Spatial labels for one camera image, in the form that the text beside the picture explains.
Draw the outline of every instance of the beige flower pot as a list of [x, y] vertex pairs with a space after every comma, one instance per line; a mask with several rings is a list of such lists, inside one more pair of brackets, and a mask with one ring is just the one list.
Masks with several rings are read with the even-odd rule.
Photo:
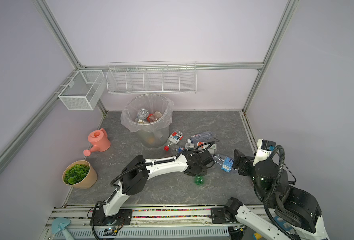
[[[84, 164], [86, 166], [89, 166], [90, 167], [89, 173], [86, 175], [86, 177], [82, 181], [80, 181], [76, 184], [73, 184], [73, 185], [66, 184], [64, 182], [65, 173], [67, 170], [69, 170], [70, 168], [72, 168], [76, 164]], [[95, 170], [93, 169], [93, 167], [90, 165], [90, 163], [88, 161], [80, 160], [80, 161], [73, 162], [65, 169], [64, 174], [62, 175], [62, 181], [64, 184], [66, 184], [68, 186], [86, 189], [86, 188], [90, 188], [91, 186], [93, 186], [93, 184], [95, 184], [95, 182], [97, 181], [97, 173], [95, 172]]]

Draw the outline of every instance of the blue shovel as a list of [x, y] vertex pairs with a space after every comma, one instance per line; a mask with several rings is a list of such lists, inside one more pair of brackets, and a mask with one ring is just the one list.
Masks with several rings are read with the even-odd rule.
[[65, 228], [70, 224], [70, 220], [64, 217], [58, 217], [56, 218], [53, 223], [52, 223], [52, 233], [58, 233], [59, 231], [62, 231], [62, 233], [65, 236], [66, 240], [74, 240], [74, 238], [71, 236], [69, 231]]

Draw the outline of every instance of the table surface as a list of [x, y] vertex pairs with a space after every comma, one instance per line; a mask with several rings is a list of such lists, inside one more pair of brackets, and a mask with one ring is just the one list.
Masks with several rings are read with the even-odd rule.
[[[104, 152], [93, 152], [87, 161], [97, 172], [97, 182], [89, 189], [74, 188], [69, 196], [68, 205], [94, 205], [105, 200], [114, 188], [110, 181], [137, 155], [157, 159], [172, 156], [163, 147], [150, 149], [141, 144], [134, 132], [130, 132], [120, 122], [121, 112], [108, 112], [102, 127], [112, 142]], [[247, 156], [252, 149], [238, 111], [174, 111], [170, 133], [183, 132], [185, 138], [205, 131], [212, 131], [217, 142], [216, 153], [234, 156], [237, 148]], [[179, 142], [185, 146], [186, 139]], [[236, 197], [244, 204], [262, 204], [254, 193], [249, 177], [227, 173], [215, 164], [207, 170], [203, 185], [196, 185], [194, 177], [182, 172], [173, 172], [152, 178], [145, 188], [131, 196], [126, 204], [217, 204], [223, 205], [230, 197]]]

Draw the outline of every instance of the wire basket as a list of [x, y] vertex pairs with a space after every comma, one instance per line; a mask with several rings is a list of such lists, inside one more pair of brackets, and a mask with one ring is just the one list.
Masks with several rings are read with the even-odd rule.
[[106, 88], [100, 70], [78, 70], [58, 95], [69, 110], [93, 110]]
[[106, 82], [112, 94], [197, 92], [195, 64], [109, 66]]

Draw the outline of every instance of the white mesh basket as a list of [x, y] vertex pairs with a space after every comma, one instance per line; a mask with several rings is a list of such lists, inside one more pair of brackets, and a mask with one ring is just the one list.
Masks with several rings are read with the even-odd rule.
[[112, 94], [197, 92], [195, 64], [108, 66], [107, 91]]
[[105, 88], [102, 71], [78, 70], [58, 97], [69, 110], [93, 110]]

